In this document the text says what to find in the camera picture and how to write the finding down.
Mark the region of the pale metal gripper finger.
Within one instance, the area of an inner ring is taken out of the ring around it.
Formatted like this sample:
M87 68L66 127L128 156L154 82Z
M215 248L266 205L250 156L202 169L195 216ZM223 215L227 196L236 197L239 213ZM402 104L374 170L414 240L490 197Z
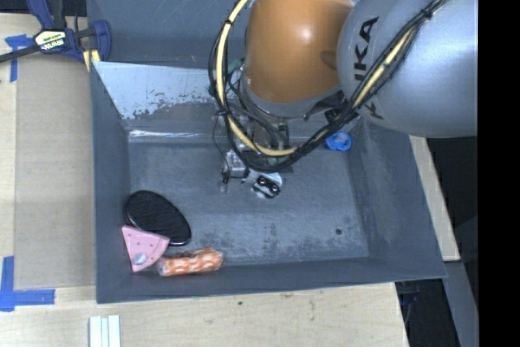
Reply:
M223 156L221 176L220 190L223 193L228 191L230 182L243 180L246 177L246 166L234 150L227 151Z

